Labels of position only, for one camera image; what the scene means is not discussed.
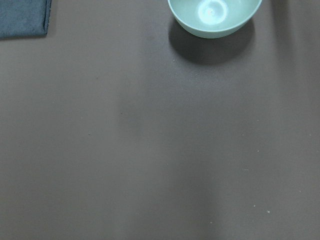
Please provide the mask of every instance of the light green bowl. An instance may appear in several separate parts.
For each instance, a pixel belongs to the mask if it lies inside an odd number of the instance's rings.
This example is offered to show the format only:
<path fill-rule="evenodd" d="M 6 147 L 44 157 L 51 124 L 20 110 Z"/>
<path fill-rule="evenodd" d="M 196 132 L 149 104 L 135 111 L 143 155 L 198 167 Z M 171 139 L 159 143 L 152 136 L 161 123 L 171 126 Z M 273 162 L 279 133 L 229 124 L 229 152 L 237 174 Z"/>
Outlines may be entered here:
<path fill-rule="evenodd" d="M 256 13 L 261 2 L 262 0 L 168 0 L 179 24 L 189 33 L 206 39 L 221 38 L 240 29 Z"/>

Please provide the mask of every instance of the plastic bowl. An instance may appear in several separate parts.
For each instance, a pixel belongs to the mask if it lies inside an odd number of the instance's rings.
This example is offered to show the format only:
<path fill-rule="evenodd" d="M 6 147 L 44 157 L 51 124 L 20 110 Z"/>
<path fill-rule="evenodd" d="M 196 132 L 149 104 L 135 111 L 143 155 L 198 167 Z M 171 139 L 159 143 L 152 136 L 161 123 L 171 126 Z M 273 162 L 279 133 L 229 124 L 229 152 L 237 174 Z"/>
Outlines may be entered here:
<path fill-rule="evenodd" d="M 234 33 L 256 13 L 262 0 L 168 0 L 179 24 L 189 33 L 216 39 Z"/>

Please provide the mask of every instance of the bowl rim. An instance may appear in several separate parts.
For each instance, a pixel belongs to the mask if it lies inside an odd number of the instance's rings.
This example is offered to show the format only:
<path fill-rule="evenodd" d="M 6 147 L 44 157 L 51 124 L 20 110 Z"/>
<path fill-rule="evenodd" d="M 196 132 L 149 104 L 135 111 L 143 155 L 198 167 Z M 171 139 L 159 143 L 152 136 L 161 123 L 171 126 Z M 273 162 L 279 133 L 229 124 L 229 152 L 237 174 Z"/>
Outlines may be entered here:
<path fill-rule="evenodd" d="M 234 26 L 231 26 L 231 27 L 228 27 L 228 28 L 224 28 L 224 29 L 221 29 L 221 30 L 202 30 L 202 29 L 199 29 L 199 28 L 196 28 L 196 27 L 193 27 L 189 24 L 187 24 L 185 21 L 183 21 L 175 12 L 175 10 L 173 9 L 173 7 L 171 6 L 171 0 L 167 0 L 168 1 L 168 4 L 169 4 L 169 7 L 171 9 L 171 12 L 173 13 L 174 17 L 176 19 L 178 19 L 180 22 L 182 22 L 184 25 L 188 26 L 189 28 L 191 29 L 194 29 L 194 30 L 197 30 L 197 31 L 200 31 L 200 32 L 205 32 L 205 33 L 221 33 L 221 32 L 225 32 L 225 31 L 228 31 L 228 30 L 232 30 L 232 29 L 235 29 L 237 27 L 240 27 L 241 25 L 245 24 L 247 21 L 249 21 L 253 15 L 255 15 L 255 13 L 257 12 L 257 10 L 259 9 L 261 3 L 263 0 L 259 0 L 259 3 L 257 4 L 256 8 L 252 11 L 252 13 L 247 17 L 245 18 L 243 21 L 237 23 L 236 25 Z"/>

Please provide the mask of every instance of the gray table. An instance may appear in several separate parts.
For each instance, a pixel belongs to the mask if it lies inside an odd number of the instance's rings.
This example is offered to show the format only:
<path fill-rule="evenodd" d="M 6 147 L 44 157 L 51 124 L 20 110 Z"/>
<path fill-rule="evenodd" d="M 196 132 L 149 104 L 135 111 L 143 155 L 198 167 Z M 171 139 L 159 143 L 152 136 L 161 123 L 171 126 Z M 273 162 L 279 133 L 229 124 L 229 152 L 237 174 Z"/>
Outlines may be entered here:
<path fill-rule="evenodd" d="M 165 0 L 52 2 L 0 41 L 1 240 L 319 240 L 320 2 L 194 37 Z"/>

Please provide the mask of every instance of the dark blue fabric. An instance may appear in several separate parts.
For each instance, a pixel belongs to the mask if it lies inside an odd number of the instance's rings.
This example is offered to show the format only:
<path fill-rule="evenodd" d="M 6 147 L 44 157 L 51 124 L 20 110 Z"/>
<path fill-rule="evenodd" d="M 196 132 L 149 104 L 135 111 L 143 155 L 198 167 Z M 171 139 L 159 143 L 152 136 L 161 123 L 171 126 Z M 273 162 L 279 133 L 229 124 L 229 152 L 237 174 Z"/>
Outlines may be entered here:
<path fill-rule="evenodd" d="M 51 0 L 0 0 L 0 38 L 43 36 Z"/>

